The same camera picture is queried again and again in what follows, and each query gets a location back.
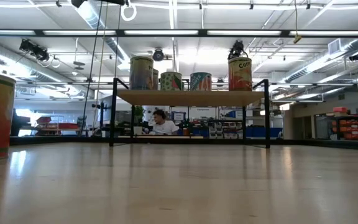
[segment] man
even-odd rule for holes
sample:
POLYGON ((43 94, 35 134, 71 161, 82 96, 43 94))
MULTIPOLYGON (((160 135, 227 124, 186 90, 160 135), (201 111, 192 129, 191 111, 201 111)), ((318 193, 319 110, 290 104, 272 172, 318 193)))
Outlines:
POLYGON ((151 134, 177 134, 179 127, 173 121, 167 121, 163 110, 156 110, 153 113, 155 125, 151 134))

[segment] black metal frame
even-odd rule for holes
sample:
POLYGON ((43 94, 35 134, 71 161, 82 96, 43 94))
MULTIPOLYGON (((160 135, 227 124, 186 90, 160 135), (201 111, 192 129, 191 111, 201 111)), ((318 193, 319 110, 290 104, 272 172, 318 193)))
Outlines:
MULTIPOLYGON (((88 35, 79 35, 79 34, 52 34, 46 35, 45 31, 84 31, 89 29, 0 29, 6 31, 20 31, 20 30, 31 30, 34 34, 0 34, 0 37, 95 37, 95 34, 88 35)), ((139 34, 126 34, 126 31, 140 31, 145 29, 106 29, 106 32, 113 32, 114 34, 106 34, 103 32, 100 34, 96 34, 96 36, 100 37, 259 37, 259 38, 294 38, 294 35, 291 35, 290 32, 294 30, 286 30, 286 29, 275 29, 275 30, 265 30, 265 29, 175 29, 175 31, 188 31, 194 30, 197 31, 196 34, 147 34, 147 35, 139 35, 139 34), (255 33, 259 34, 208 34, 208 31, 255 31, 255 33), (267 35, 263 32, 266 31, 280 31, 280 35, 267 35)), ((169 29, 149 29, 154 31, 168 31, 169 29)), ((298 30, 298 32, 310 32, 310 31, 358 31, 358 30, 298 30)), ((302 34, 302 38, 358 38, 358 35, 308 35, 302 34)))
MULTIPOLYGON (((115 130, 115 120, 116 120, 116 104, 117 104, 117 86, 118 83, 122 84, 127 90, 129 87, 125 85, 119 78, 114 78, 113 80, 113 93, 111 99, 111 118, 110 118, 110 138, 109 138, 109 145, 114 146, 114 143, 136 143, 136 142, 164 142, 165 144, 211 144, 212 142, 220 142, 222 139, 167 139, 167 138, 158 138, 158 139, 137 139, 134 138, 134 118, 135 118, 135 105, 131 107, 131 135, 130 138, 115 138, 114 137, 114 130, 115 130)), ((265 103, 265 140, 258 140, 258 141, 251 141, 251 139, 247 139, 247 108, 245 106, 242 107, 242 139, 240 141, 230 140, 231 143, 228 141, 226 144, 251 144, 252 142, 256 144, 265 144, 267 149, 270 149, 270 98, 269 98, 269 80, 265 79, 259 82, 258 84, 254 85, 252 89, 256 89, 258 86, 264 87, 264 103, 265 103)))

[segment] shelving unit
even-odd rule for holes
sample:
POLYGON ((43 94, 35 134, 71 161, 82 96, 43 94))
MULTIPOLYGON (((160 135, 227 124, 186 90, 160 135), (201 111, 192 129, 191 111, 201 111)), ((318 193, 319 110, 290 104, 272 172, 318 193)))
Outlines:
MULTIPOLYGON (((114 78, 113 94, 111 100, 111 111, 116 110, 117 97, 127 101, 132 105, 131 113, 131 135, 130 143, 134 139, 134 111, 135 105, 156 105, 156 106, 240 106, 243 117, 241 126, 243 133, 246 132, 246 106, 255 103, 264 98, 265 104, 265 147, 270 148, 270 99, 269 99, 269 81, 262 80, 252 88, 258 86, 264 87, 264 91, 161 91, 161 90, 129 90, 129 87, 120 79, 114 78), (118 90, 117 86, 121 84, 126 90, 118 90)), ((114 133, 115 113, 111 113, 110 132, 114 133)), ((110 146, 114 145, 114 136, 110 134, 110 146)), ((247 144, 246 135, 242 135, 242 143, 247 144)))
POLYGON ((337 117, 332 125, 333 131, 337 134, 337 140, 358 140, 358 117, 337 117))

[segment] shiny floor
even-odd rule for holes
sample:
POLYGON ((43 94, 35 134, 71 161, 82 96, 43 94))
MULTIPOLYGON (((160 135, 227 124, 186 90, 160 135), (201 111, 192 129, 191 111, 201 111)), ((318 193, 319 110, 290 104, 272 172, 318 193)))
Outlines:
POLYGON ((15 146, 0 161, 0 223, 358 223, 358 151, 15 146))

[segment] red object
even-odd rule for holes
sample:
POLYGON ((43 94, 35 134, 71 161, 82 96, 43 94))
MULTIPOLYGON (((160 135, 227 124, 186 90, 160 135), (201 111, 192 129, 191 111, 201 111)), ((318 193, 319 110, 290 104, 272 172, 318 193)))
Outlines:
POLYGON ((345 107, 336 107, 334 108, 334 112, 340 112, 340 113, 346 113, 347 112, 347 108, 345 107))
POLYGON ((52 119, 50 117, 40 117, 37 119, 37 123, 39 124, 47 124, 51 121, 52 119))

